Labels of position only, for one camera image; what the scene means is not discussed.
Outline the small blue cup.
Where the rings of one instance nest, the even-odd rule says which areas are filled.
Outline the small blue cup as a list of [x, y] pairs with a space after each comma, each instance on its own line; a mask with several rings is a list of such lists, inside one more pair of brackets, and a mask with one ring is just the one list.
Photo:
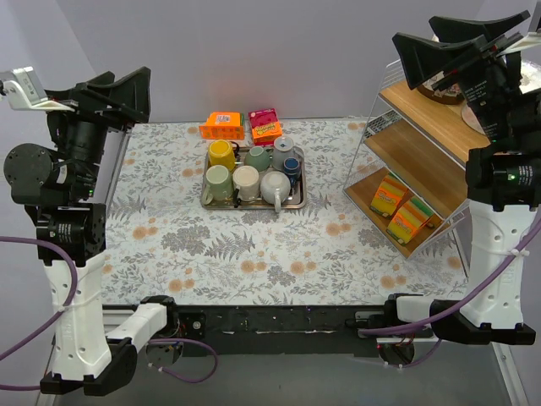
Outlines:
[[288, 157], [283, 162], [283, 172], [289, 179], [291, 188], [294, 188], [301, 177], [301, 162], [296, 157]]

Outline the white speckled mug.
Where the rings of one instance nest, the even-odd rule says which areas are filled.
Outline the white speckled mug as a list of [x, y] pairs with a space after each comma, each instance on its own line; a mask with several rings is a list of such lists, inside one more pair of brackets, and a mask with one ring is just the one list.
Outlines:
[[260, 181], [260, 194], [262, 199], [272, 205], [276, 213], [282, 209], [287, 200], [291, 185], [286, 174], [273, 171], [264, 175]]

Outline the light green mug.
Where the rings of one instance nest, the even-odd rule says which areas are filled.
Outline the light green mug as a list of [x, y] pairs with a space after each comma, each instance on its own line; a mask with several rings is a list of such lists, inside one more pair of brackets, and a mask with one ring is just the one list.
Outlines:
[[205, 173], [205, 187], [202, 194], [204, 206], [217, 201], [223, 202], [233, 195], [232, 174], [222, 165], [209, 167]]

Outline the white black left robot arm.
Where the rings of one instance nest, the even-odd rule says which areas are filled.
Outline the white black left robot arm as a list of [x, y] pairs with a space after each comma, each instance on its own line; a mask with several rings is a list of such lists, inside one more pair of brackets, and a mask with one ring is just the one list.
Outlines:
[[32, 244], [50, 284], [55, 330], [51, 369], [39, 390], [82, 389], [105, 396], [133, 378], [139, 351], [157, 334], [173, 337], [180, 319], [166, 296], [145, 299], [106, 332], [101, 303], [107, 207], [93, 196], [107, 135], [127, 134], [150, 117], [150, 69], [117, 79], [105, 72], [64, 91], [43, 88], [31, 67], [1, 75], [14, 110], [46, 114], [52, 147], [25, 143], [6, 156], [3, 172], [15, 203], [36, 229]]

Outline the cream mug black handle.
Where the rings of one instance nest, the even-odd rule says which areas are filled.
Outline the cream mug black handle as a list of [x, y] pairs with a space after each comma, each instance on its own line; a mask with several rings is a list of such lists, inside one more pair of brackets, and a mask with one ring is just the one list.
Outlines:
[[256, 200], [260, 195], [260, 175], [256, 168], [241, 166], [232, 174], [234, 185], [233, 203], [239, 207], [243, 202]]

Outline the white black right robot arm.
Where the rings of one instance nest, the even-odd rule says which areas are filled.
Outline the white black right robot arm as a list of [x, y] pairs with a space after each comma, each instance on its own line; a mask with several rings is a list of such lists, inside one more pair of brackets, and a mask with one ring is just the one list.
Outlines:
[[471, 149], [466, 162], [473, 232], [466, 297], [394, 294], [382, 316], [388, 335], [430, 326], [454, 343], [535, 341], [521, 309], [527, 245], [540, 230], [540, 93], [520, 88], [521, 51], [538, 45], [540, 24], [526, 36], [516, 32], [528, 18], [528, 12], [491, 21], [434, 16], [434, 40], [393, 37], [407, 84], [457, 85], [489, 143]]

